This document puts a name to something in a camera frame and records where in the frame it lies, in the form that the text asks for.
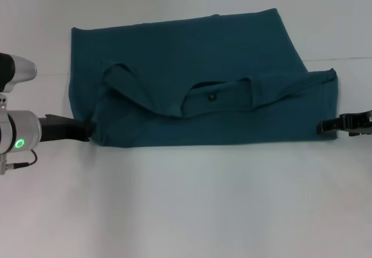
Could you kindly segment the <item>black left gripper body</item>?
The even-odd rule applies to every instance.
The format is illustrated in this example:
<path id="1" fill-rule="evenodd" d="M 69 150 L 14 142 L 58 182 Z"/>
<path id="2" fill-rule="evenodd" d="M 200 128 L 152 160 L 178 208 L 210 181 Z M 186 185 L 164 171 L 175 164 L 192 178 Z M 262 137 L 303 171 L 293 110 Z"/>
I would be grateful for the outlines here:
<path id="1" fill-rule="evenodd" d="M 41 142 L 70 139 L 81 142 L 89 141 L 89 125 L 76 119 L 46 114 L 39 118 L 41 125 Z"/>

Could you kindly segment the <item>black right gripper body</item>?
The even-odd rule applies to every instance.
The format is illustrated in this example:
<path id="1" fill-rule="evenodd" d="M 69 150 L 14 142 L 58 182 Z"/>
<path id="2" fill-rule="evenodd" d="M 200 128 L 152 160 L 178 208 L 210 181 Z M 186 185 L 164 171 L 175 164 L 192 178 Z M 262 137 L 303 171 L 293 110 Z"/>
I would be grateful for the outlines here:
<path id="1" fill-rule="evenodd" d="M 341 115 L 342 131 L 350 137 L 371 135 L 371 110 L 363 113 L 345 113 Z"/>

